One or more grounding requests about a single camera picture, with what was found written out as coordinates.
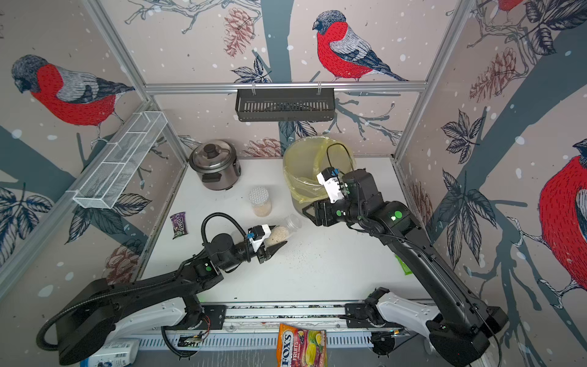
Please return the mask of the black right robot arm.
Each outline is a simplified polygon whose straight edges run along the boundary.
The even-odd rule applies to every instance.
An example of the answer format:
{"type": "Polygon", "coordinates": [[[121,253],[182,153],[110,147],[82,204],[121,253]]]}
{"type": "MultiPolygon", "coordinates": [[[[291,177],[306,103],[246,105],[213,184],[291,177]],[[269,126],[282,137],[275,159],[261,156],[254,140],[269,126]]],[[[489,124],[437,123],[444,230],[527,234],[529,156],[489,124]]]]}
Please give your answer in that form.
{"type": "Polygon", "coordinates": [[[380,287],[364,301],[367,321],[376,327],[404,325],[426,337],[453,366],[480,360],[508,322],[501,307],[487,305],[466,287],[431,245],[408,207],[384,200],[366,170],[344,174],[328,167],[316,179],[328,197],[304,207],[305,217],[316,226],[345,223],[378,239],[408,266],[436,305],[427,316],[423,305],[380,287]]]}

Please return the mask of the clear jar with rice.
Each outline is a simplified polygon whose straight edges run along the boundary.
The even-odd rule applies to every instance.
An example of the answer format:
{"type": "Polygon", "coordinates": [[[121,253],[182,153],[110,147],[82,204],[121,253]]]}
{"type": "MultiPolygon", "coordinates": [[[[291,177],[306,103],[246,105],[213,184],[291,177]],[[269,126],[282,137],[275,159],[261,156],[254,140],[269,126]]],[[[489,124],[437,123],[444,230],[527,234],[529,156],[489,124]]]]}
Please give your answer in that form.
{"type": "Polygon", "coordinates": [[[266,247],[276,246],[279,243],[286,242],[292,235],[298,232],[303,226],[302,220],[298,215],[292,214],[283,218],[280,223],[270,228],[270,236],[264,240],[266,247]]]}

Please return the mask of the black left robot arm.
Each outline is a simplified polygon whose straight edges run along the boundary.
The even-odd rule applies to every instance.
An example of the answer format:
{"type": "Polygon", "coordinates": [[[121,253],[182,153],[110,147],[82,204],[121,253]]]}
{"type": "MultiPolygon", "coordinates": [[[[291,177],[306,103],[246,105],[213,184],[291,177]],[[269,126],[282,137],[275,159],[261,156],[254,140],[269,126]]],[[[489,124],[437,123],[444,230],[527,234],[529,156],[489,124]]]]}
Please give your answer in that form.
{"type": "Polygon", "coordinates": [[[223,325],[224,310],[207,314],[198,294],[215,287],[240,264],[257,258],[271,259],[284,242],[267,245],[273,226],[253,226],[248,231],[230,215],[209,214],[200,226],[202,250],[169,273],[128,284],[106,280],[89,283],[38,331],[37,347],[58,352],[61,365],[72,365],[97,352],[109,339],[130,332],[158,328],[168,349],[180,351],[168,338],[170,330],[199,330],[206,339],[223,325]]]}

